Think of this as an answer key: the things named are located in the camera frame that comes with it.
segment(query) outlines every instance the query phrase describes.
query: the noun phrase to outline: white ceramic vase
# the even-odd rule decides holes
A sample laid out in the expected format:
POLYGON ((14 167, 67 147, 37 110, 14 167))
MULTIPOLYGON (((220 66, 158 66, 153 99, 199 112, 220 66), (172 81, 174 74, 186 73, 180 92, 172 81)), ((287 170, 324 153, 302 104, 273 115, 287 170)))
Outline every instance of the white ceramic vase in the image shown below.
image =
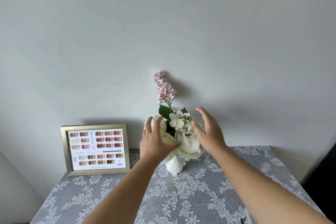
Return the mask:
POLYGON ((182 171, 183 167, 186 165, 186 161, 183 158, 174 156, 168 163, 165 164, 167 170, 174 176, 182 171))

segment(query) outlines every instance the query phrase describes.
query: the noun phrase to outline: hand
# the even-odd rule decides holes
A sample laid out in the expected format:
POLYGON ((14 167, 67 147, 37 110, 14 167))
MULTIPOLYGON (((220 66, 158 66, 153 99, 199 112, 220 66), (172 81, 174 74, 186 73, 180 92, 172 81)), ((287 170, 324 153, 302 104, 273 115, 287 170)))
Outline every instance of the hand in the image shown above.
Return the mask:
POLYGON ((149 163, 154 163, 155 166, 157 166, 171 151, 181 145, 181 142, 165 144, 162 141, 160 134, 160 122, 162 117, 155 121, 153 131, 151 127, 152 119, 152 116, 148 118, 145 130, 142 133, 142 140, 140 142, 140 159, 147 160, 149 163))
POLYGON ((204 149, 212 156, 214 156, 218 150, 227 149, 228 146, 225 144, 223 133, 217 120, 203 107, 196 107, 195 110, 202 115, 205 131, 203 131, 195 121, 192 121, 191 124, 204 149))

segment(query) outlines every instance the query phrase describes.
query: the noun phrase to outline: nail polish color chart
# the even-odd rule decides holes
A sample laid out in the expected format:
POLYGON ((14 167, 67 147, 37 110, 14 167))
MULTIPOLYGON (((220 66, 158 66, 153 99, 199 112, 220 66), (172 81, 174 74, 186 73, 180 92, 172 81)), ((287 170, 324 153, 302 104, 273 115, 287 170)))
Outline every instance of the nail polish color chart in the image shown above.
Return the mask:
POLYGON ((121 129, 68 131, 73 171, 126 168, 121 129))

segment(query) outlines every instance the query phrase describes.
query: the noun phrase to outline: framed color chart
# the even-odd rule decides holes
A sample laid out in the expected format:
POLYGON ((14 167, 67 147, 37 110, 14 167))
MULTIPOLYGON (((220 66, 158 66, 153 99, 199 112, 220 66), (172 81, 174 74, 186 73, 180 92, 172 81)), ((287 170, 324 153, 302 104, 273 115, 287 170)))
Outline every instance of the framed color chart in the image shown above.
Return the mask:
POLYGON ((68 175, 128 173, 126 124, 62 126, 68 175))

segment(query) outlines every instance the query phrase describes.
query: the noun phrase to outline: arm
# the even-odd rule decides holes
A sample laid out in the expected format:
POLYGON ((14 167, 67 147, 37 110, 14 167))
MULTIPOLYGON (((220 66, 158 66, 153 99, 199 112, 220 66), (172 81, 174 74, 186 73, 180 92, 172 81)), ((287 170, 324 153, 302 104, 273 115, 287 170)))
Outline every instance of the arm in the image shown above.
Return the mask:
POLYGON ((134 223, 155 168, 180 145, 180 142, 170 145, 162 142, 161 120, 162 117, 155 121, 152 131, 152 117, 149 117, 140 142, 140 160, 86 217, 83 224, 134 223))
POLYGON ((220 164, 246 208, 258 224, 331 223, 304 201, 250 165, 225 144, 216 119, 204 108, 196 108, 205 131, 193 122, 200 143, 220 164))

